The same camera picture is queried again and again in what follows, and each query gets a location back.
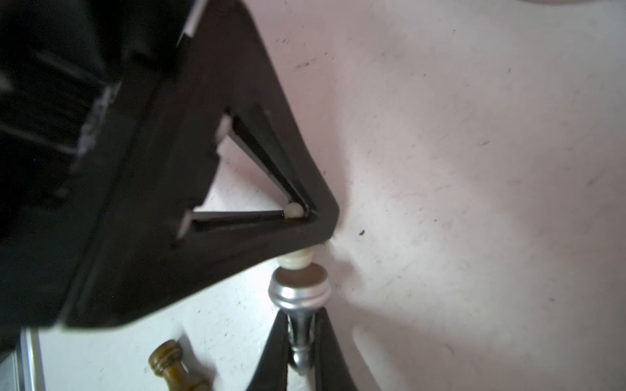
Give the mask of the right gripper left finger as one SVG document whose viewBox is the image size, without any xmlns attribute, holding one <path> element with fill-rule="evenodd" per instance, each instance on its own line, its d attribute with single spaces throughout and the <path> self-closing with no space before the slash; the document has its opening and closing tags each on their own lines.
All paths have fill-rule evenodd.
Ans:
<svg viewBox="0 0 626 391">
<path fill-rule="evenodd" d="M 286 391 L 290 362 L 289 318 L 278 311 L 247 391 Z"/>
</svg>

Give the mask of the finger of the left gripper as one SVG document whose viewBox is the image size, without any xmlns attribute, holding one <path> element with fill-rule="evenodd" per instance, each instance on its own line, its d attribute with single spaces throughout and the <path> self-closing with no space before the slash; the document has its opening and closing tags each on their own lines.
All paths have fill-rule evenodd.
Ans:
<svg viewBox="0 0 626 391">
<path fill-rule="evenodd" d="M 96 251 L 69 327 L 128 324 L 243 270 L 321 244 L 337 226 L 337 211 L 306 218 L 273 213 L 202 219 L 182 239 L 167 228 L 110 236 Z"/>
<path fill-rule="evenodd" d="M 309 153 L 253 18 L 241 1 L 215 2 L 220 80 L 236 142 L 309 221 L 337 226 L 338 203 Z"/>
</svg>

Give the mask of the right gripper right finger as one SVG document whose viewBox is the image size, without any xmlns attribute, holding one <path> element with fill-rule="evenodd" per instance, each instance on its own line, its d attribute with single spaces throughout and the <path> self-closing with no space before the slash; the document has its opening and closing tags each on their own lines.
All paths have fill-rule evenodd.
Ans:
<svg viewBox="0 0 626 391">
<path fill-rule="evenodd" d="M 316 313 L 313 358 L 317 391 L 357 391 L 325 308 Z"/>
</svg>

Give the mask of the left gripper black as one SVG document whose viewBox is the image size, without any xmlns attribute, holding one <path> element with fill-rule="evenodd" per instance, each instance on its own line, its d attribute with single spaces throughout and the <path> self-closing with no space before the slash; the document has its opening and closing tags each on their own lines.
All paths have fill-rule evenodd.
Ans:
<svg viewBox="0 0 626 391">
<path fill-rule="evenodd" d="M 215 2 L 1 4 L 1 342 L 63 324 L 117 233 L 198 223 L 223 102 Z"/>
</svg>

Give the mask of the silver chess piece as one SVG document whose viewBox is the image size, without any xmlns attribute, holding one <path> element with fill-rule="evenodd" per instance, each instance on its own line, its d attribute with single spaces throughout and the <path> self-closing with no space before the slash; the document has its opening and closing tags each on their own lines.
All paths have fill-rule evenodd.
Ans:
<svg viewBox="0 0 626 391">
<path fill-rule="evenodd" d="M 290 364 L 301 375 L 313 368 L 313 325 L 331 291 L 328 272 L 317 263 L 301 270 L 279 267 L 272 275 L 269 297 L 289 318 Z"/>
</svg>

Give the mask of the small white bishop piece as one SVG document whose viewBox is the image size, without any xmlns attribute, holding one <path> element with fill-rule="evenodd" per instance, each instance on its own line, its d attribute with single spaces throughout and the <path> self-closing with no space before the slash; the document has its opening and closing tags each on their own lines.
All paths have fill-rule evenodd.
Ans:
<svg viewBox="0 0 626 391">
<path fill-rule="evenodd" d="M 301 219 L 306 216 L 305 208 L 297 202 L 291 202 L 283 210 L 285 219 Z M 278 266 L 285 270 L 303 270 L 312 264 L 313 249 L 299 249 L 277 257 Z"/>
</svg>

